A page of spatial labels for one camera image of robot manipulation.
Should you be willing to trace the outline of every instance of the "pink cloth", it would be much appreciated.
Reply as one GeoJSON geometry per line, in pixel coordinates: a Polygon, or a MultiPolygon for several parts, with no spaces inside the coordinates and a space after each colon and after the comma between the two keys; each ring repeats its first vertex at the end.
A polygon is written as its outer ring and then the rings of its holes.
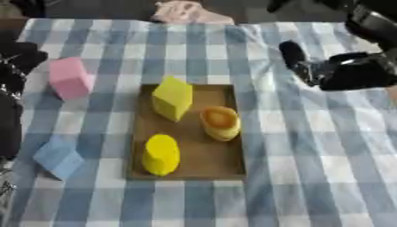
{"type": "Polygon", "coordinates": [[[88,95],[94,85],[78,57],[53,60],[50,63],[50,85],[63,99],[88,95]]]}
{"type": "Polygon", "coordinates": [[[158,9],[153,15],[154,20],[164,23],[187,24],[234,24],[231,17],[205,10],[201,4],[191,1],[170,1],[156,3],[158,9]]]}

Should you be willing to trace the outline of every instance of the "toy food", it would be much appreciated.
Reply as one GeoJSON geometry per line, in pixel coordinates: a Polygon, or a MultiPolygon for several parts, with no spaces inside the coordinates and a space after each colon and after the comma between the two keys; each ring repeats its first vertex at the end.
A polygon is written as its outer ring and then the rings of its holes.
{"type": "Polygon", "coordinates": [[[236,111],[228,107],[208,107],[201,112],[205,132],[219,141],[229,141],[241,130],[241,121],[236,111]]]}

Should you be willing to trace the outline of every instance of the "yellow cylinder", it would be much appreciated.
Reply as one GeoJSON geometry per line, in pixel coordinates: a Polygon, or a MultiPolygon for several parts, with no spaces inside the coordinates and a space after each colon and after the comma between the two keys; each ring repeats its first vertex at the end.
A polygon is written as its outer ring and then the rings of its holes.
{"type": "Polygon", "coordinates": [[[142,164],[151,174],[156,176],[170,174],[176,170],[180,160],[178,144],[172,137],[157,134],[146,142],[142,164]]]}

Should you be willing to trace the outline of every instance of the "yellow cube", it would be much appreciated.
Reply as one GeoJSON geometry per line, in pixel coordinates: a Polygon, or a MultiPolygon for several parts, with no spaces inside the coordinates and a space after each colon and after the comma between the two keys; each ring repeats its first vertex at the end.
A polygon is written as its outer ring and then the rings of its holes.
{"type": "Polygon", "coordinates": [[[193,87],[167,76],[152,93],[154,110],[171,121],[178,122],[193,102],[193,87]]]}

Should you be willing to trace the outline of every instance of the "table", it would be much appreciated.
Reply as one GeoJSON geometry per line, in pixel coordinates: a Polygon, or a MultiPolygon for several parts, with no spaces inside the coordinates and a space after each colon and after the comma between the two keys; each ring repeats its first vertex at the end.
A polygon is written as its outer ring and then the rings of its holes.
{"type": "Polygon", "coordinates": [[[396,112],[382,89],[322,92],[284,67],[277,46],[302,43],[312,58],[356,49],[342,24],[163,26],[129,20],[30,20],[21,41],[51,59],[81,56],[96,84],[63,103],[46,64],[27,82],[19,189],[10,226],[394,226],[396,112]],[[247,178],[127,181],[135,98],[172,74],[232,83],[247,178]],[[66,182],[32,161],[52,135],[86,160],[66,182]]]}

